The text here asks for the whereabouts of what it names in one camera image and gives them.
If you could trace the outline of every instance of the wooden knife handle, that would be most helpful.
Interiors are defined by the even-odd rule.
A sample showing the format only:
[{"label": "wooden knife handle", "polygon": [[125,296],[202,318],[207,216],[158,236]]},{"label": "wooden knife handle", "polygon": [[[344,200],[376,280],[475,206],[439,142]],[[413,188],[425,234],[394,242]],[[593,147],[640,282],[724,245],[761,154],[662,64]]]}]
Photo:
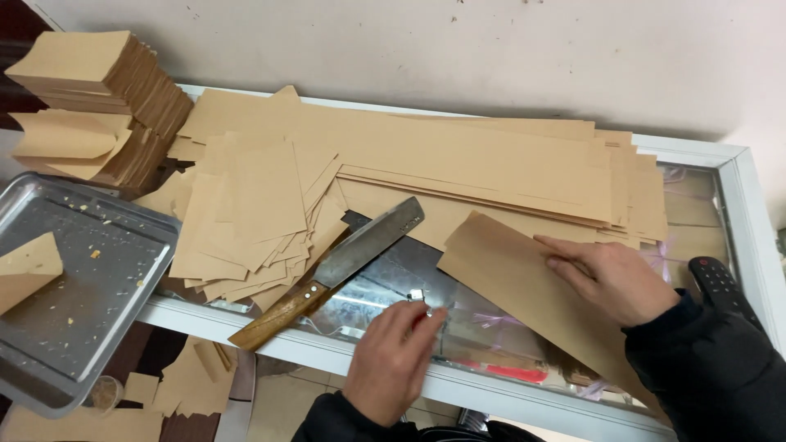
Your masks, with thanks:
[{"label": "wooden knife handle", "polygon": [[309,281],[297,292],[282,296],[262,316],[230,336],[230,342],[244,350],[255,352],[279,330],[315,304],[328,290],[319,282]]}]

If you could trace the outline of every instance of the black sleeve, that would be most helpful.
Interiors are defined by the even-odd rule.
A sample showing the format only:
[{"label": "black sleeve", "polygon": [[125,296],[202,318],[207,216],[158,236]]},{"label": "black sleeve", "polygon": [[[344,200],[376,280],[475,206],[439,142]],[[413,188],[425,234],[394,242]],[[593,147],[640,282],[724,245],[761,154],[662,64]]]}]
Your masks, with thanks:
[{"label": "black sleeve", "polygon": [[415,424],[397,423],[391,428],[371,422],[355,410],[341,392],[320,395],[300,424],[292,442],[388,442],[418,441]]},{"label": "black sleeve", "polygon": [[623,330],[626,355],[680,441],[786,440],[786,363],[739,315],[689,294],[657,319]]}]

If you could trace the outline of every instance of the knife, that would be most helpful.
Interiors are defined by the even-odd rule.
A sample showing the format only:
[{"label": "knife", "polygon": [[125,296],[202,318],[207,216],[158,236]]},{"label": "knife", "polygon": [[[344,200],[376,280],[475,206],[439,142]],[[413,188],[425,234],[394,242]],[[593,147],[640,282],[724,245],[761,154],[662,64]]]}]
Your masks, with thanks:
[{"label": "knife", "polygon": [[299,290],[286,294],[261,317],[230,336],[237,347],[255,352],[320,297],[336,288],[361,267],[423,221],[425,214],[415,197],[410,197],[340,242],[322,260],[314,277]]}]

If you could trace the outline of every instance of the baking tray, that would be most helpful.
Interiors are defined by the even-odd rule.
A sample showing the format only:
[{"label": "baking tray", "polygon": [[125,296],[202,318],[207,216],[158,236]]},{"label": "baking tray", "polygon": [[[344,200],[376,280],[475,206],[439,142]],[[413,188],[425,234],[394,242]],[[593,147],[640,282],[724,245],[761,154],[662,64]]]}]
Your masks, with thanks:
[{"label": "baking tray", "polygon": [[46,418],[79,406],[171,262],[180,226],[87,186],[18,175],[0,193],[0,256],[53,232],[64,272],[0,316],[0,393]]}]

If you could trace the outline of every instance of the hand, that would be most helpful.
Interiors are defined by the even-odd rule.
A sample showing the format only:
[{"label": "hand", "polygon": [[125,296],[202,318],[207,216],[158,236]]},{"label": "hand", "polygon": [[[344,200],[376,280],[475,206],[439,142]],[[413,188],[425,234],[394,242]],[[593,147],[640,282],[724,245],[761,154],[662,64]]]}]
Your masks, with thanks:
[{"label": "hand", "polygon": [[618,242],[587,244],[541,235],[534,239],[559,254],[548,258],[546,265],[620,326],[650,322],[680,300],[635,250]]},{"label": "hand", "polygon": [[389,427],[421,395],[435,334],[447,316],[437,308],[431,318],[415,320],[425,302],[397,302],[374,318],[354,350],[343,396],[364,416]]}]

